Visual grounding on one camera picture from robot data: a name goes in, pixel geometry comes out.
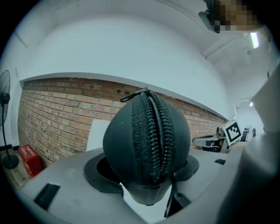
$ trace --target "brick wall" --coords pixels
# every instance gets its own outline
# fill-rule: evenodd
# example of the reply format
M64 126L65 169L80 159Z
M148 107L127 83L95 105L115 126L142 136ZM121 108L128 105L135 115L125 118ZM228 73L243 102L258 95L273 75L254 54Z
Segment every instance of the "brick wall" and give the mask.
M24 84L18 112L20 146L30 144L44 166L86 150L93 118L112 120L119 102L139 88L94 79L52 78ZM191 138L215 134L225 120L184 101L160 94L185 116Z

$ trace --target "red box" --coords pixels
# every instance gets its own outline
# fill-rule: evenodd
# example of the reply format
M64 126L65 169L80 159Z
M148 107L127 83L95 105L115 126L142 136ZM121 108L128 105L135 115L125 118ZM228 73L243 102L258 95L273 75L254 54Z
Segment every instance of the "red box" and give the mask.
M35 177L43 170L38 153L30 145L20 147L18 150L29 178Z

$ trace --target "zipper teeth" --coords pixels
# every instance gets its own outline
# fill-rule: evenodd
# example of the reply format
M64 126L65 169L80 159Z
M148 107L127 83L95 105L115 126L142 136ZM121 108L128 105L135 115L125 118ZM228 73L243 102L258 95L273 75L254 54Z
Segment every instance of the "zipper teeth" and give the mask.
M172 171L172 163L174 160L174 131L173 124L171 122L171 116L169 114L168 108L165 106L165 102L160 100L157 95L150 91L150 96L153 98L159 114L161 117L161 122L163 126L163 148L161 157L161 177L165 177Z
M147 113L148 129L149 129L149 142L150 142L150 154L151 161L149 162L149 173L152 176L154 182L160 178L161 160L159 154L159 136L156 127L156 120L154 117L153 109L148 96L145 93L141 93L145 110Z

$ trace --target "black zipper pull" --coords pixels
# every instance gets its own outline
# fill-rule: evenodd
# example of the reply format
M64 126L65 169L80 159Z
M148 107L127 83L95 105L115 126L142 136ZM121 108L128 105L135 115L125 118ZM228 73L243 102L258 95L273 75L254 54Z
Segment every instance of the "black zipper pull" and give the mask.
M140 94L141 92L145 92L145 91L148 91L147 86L145 86L145 87L144 87L143 89L141 89L141 90L136 91L135 93L132 93L131 95L128 95L128 96L122 98L120 101L121 101L121 102L126 102L126 101L132 99L133 97L135 97L136 95Z

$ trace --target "ceiling light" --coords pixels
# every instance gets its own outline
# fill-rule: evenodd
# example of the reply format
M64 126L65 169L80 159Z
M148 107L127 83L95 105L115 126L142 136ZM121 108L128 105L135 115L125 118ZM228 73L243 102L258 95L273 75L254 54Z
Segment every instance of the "ceiling light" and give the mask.
M250 35L251 35L251 38L252 38L253 47L255 49L259 46L259 40L258 40L257 33L250 33Z

